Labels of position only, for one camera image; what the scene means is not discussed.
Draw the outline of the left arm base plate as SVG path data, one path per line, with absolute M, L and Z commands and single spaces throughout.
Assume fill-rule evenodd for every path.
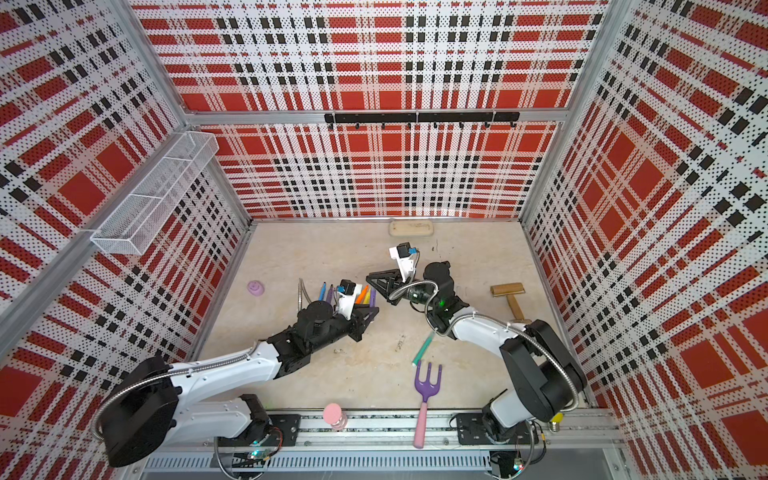
M 301 416 L 298 414 L 272 415 L 267 421 L 256 420 L 235 438 L 218 438 L 220 447 L 292 447 L 296 444 Z

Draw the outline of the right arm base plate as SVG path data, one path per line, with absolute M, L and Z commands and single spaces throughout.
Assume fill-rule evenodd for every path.
M 454 419 L 458 442 L 463 446 L 522 446 L 531 442 L 525 422 L 506 428 L 492 421 L 489 415 L 479 412 L 458 413 Z

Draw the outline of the orange marker pen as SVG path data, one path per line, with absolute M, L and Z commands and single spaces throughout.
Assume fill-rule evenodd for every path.
M 361 293 L 357 296 L 355 303 L 356 304 L 362 304 L 366 300 L 366 298 L 368 296 L 368 292 L 369 292 L 369 286 L 366 285 L 362 289 Z

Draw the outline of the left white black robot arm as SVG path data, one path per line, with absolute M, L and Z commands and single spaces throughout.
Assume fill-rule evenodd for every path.
M 163 445 L 209 437 L 263 439 L 269 417 L 256 395 L 227 402 L 215 396 L 288 376 L 344 337 L 361 341 L 379 313 L 357 300 L 361 294 L 361 286 L 344 280 L 337 303 L 313 301 L 298 311 L 293 325 L 239 352 L 190 363 L 170 364 L 159 356 L 142 361 L 92 419 L 91 432 L 103 442 L 110 466 L 130 466 Z

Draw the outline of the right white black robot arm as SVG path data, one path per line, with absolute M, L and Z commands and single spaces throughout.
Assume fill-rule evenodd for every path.
M 456 293 L 449 262 L 428 264 L 421 279 L 391 269 L 368 274 L 366 282 L 392 305 L 405 298 L 423 306 L 435 334 L 472 343 L 503 360 L 512 387 L 482 409 L 481 422 L 492 442 L 509 440 L 532 420 L 550 422 L 579 406 L 586 376 L 551 325 L 542 320 L 504 325 L 478 312 Z

